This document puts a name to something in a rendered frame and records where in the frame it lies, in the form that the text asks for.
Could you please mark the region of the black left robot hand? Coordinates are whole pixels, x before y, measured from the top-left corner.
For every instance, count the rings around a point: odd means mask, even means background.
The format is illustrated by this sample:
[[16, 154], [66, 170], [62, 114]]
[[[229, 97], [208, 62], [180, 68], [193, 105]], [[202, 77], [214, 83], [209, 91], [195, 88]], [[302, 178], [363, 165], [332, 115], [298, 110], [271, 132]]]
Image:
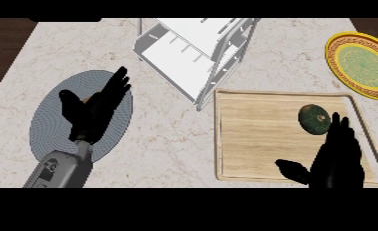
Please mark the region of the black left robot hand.
[[72, 142], [84, 140], [94, 144], [100, 140], [115, 109], [131, 88], [128, 81], [127, 68], [121, 66], [102, 91], [93, 94], [87, 102], [79, 100], [72, 91], [59, 92], [62, 116], [72, 125], [69, 133]]

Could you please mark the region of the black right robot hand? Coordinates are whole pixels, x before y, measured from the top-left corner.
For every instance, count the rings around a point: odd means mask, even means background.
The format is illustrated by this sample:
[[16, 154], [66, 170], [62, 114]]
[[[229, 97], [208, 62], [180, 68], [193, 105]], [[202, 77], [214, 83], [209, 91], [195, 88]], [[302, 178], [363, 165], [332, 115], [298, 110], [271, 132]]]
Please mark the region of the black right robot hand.
[[361, 189], [361, 149], [348, 118], [339, 118], [338, 113], [332, 114], [324, 143], [310, 168], [283, 159], [277, 159], [274, 164], [283, 177], [307, 185], [310, 189]]

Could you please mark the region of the dark green squash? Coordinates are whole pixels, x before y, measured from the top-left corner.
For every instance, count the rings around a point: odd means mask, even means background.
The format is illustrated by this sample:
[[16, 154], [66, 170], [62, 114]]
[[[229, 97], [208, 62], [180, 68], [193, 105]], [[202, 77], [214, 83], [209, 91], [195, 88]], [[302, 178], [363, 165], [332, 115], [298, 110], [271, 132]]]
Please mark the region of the dark green squash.
[[298, 123], [311, 135], [323, 135], [330, 126], [330, 117], [326, 110], [319, 105], [304, 105], [298, 111]]

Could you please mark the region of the pale wooden tray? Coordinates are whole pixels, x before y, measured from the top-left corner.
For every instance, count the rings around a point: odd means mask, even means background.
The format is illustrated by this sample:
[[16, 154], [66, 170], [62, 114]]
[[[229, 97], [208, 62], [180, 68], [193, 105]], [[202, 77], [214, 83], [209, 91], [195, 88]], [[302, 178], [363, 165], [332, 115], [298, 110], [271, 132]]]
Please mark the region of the pale wooden tray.
[[313, 163], [322, 135], [299, 125], [302, 106], [314, 104], [350, 121], [361, 147], [364, 185], [378, 187], [378, 144], [347, 93], [214, 92], [215, 176], [223, 181], [283, 182], [274, 161]]

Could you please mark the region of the yellow patterned plate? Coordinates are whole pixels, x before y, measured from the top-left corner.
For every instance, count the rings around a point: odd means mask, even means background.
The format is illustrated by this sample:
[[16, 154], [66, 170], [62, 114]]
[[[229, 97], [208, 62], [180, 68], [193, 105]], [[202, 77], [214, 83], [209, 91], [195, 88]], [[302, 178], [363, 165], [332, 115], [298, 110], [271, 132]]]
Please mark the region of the yellow patterned plate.
[[339, 32], [324, 44], [329, 69], [344, 85], [378, 100], [378, 38], [360, 32]]

